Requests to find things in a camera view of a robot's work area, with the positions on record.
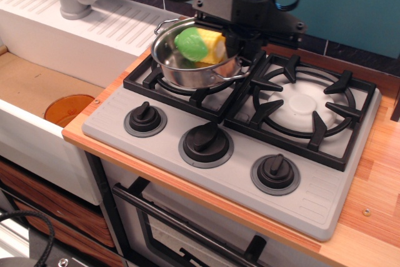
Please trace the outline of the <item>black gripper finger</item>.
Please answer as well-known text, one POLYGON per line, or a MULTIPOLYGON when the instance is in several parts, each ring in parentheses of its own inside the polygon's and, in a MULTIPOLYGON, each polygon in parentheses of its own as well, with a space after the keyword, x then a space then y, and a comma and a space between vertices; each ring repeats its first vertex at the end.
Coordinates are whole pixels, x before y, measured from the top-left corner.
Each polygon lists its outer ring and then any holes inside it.
POLYGON ((231 31, 223 31, 222 35, 225 38, 226 57, 233 58, 237 56, 244 47, 244 39, 231 31))
POLYGON ((266 57, 266 52, 263 49, 267 41, 265 39, 248 39, 243 42, 242 46, 242 65, 252 66, 261 58, 266 57))

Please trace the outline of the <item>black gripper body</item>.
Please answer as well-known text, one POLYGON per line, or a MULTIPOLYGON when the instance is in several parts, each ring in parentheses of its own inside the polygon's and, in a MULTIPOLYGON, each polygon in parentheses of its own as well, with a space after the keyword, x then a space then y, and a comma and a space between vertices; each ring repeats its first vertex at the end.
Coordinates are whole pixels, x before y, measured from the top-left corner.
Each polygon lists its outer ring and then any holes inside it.
POLYGON ((306 32, 305 23, 289 13, 298 4, 299 0, 288 5, 276 0, 194 0, 192 6, 198 24, 263 46, 296 49, 306 32))

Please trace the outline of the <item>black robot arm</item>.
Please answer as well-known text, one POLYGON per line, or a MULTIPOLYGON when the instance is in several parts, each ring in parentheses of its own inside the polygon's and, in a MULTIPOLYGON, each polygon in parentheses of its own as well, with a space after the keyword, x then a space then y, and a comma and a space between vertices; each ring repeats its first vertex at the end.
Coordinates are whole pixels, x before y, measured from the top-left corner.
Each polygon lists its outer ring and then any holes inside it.
POLYGON ((194 0, 200 26, 221 31, 229 56, 252 61, 268 44, 297 49, 307 30, 291 15, 299 0, 194 0))

